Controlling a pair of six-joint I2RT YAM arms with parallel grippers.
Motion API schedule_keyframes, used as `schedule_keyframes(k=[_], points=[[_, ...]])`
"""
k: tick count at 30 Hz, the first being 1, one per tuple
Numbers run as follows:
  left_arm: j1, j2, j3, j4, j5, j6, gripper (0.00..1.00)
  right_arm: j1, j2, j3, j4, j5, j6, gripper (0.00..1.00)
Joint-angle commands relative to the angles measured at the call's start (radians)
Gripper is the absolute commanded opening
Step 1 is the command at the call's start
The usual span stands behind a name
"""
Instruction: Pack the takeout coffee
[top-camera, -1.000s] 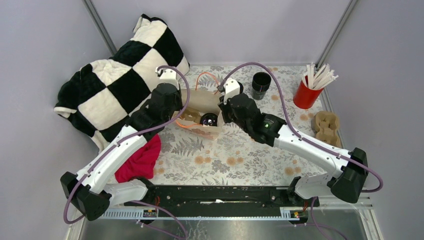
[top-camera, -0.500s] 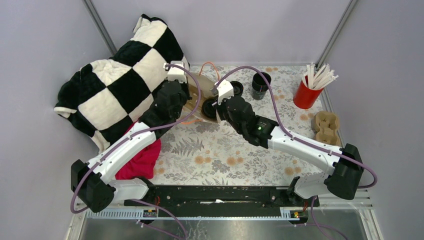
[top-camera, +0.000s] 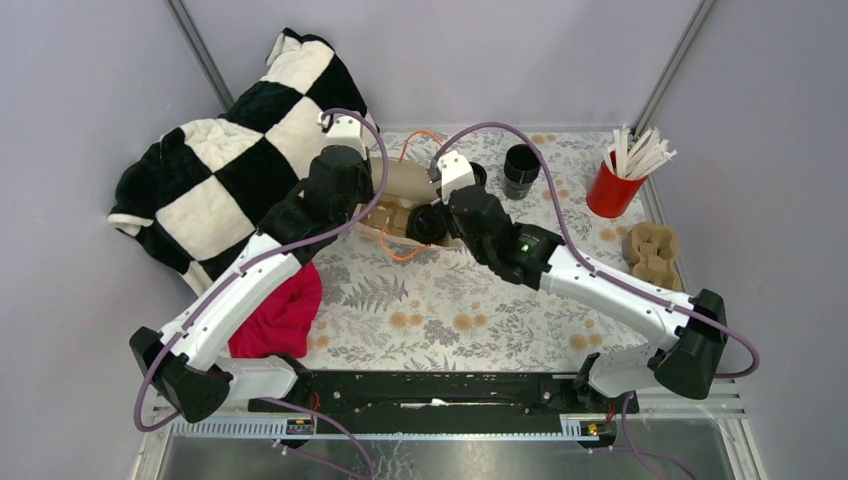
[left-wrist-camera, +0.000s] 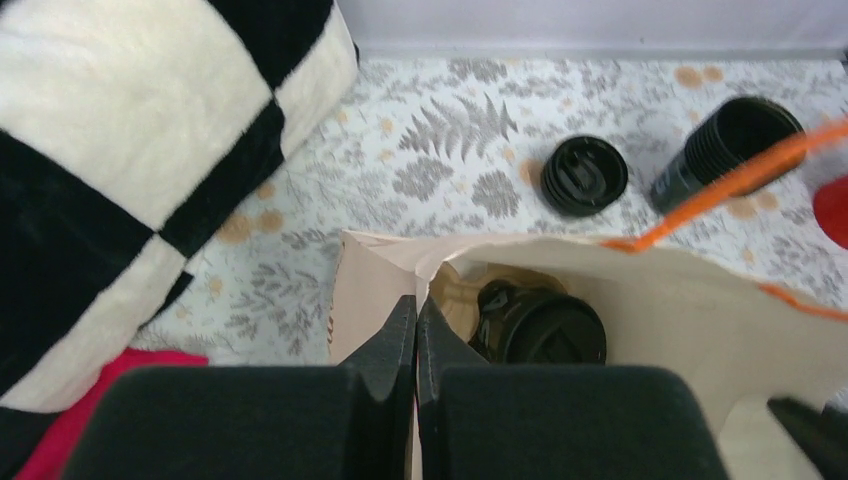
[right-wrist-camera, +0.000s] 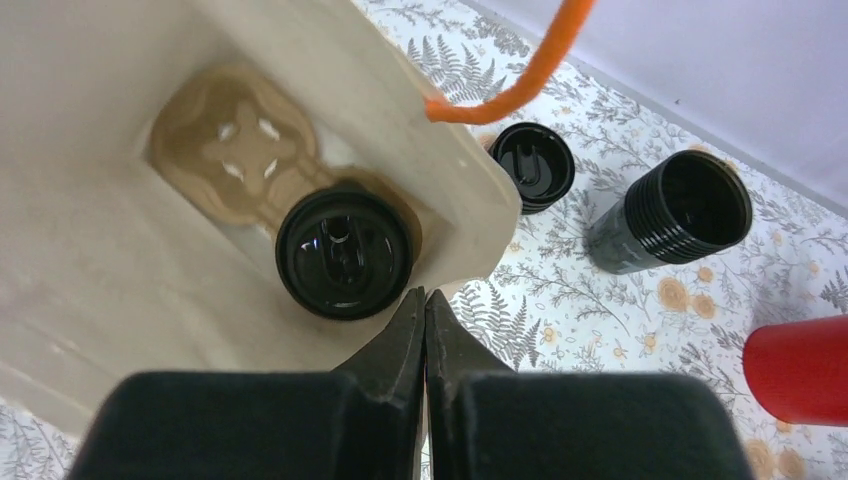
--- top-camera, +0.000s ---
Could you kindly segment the black cup lid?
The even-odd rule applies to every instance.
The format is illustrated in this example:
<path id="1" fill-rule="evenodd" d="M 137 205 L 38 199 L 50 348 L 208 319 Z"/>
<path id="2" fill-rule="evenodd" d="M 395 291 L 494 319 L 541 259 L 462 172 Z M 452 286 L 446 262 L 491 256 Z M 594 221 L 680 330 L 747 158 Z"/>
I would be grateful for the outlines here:
<path id="1" fill-rule="evenodd" d="M 448 235 L 446 207 L 425 204 L 410 211 L 406 237 L 423 245 L 443 246 Z"/>

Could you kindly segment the peach paper bag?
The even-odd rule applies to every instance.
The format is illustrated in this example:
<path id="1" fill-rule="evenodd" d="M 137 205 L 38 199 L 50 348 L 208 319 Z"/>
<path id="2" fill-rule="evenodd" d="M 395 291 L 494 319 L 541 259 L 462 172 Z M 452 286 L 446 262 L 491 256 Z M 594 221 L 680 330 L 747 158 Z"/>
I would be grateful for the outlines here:
<path id="1" fill-rule="evenodd" d="M 388 180 L 378 203 L 397 202 L 411 210 L 420 205 L 434 203 L 438 194 L 436 187 L 430 183 L 425 156 L 435 152 L 445 139 L 444 135 L 429 130 L 415 130 L 406 136 L 400 133 L 386 134 L 385 144 L 389 153 Z M 396 237 L 385 230 L 377 231 L 365 226 L 362 223 L 363 218 L 353 231 L 361 240 L 376 244 L 395 262 L 409 262 L 425 252 L 462 248 L 461 242 L 451 238 L 449 234 L 443 246 L 423 245 L 407 237 Z"/>

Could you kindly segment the single brown cup carrier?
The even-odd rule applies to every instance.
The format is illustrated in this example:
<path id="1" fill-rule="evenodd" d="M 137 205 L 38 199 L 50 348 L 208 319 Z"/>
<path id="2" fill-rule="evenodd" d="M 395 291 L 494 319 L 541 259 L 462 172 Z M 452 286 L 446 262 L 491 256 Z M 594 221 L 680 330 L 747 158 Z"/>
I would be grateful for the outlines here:
<path id="1" fill-rule="evenodd" d="M 377 231 L 385 230 L 390 235 L 406 237 L 410 215 L 411 208 L 397 202 L 381 202 L 363 218 L 362 223 Z"/>

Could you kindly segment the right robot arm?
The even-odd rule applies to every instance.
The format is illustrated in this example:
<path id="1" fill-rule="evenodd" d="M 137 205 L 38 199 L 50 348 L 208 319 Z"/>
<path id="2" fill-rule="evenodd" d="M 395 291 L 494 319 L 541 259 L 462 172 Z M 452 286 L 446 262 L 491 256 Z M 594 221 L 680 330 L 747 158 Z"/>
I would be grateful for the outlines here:
<path id="1" fill-rule="evenodd" d="M 695 298 L 592 264 L 562 236 L 513 222 L 478 185 L 443 197 L 437 210 L 451 236 L 501 280 L 576 300 L 645 338 L 641 346 L 587 357 L 573 386 L 583 410 L 597 412 L 612 398 L 651 387 L 692 400 L 709 395 L 727 343 L 718 295 L 704 290 Z"/>

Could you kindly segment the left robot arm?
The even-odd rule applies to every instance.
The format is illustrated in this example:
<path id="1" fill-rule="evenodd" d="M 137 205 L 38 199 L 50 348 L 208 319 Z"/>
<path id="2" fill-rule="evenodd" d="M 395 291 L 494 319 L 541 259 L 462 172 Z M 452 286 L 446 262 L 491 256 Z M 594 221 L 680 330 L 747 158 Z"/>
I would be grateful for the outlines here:
<path id="1" fill-rule="evenodd" d="M 183 314 L 161 330 L 139 328 L 129 346 L 155 390 L 188 423 L 221 406 L 263 397 L 296 411 L 310 385 L 283 355 L 233 359 L 221 352 L 232 335 L 280 285 L 356 223 L 357 207 L 375 195 L 366 155 L 324 148 L 307 178 L 260 222 L 232 265 Z"/>

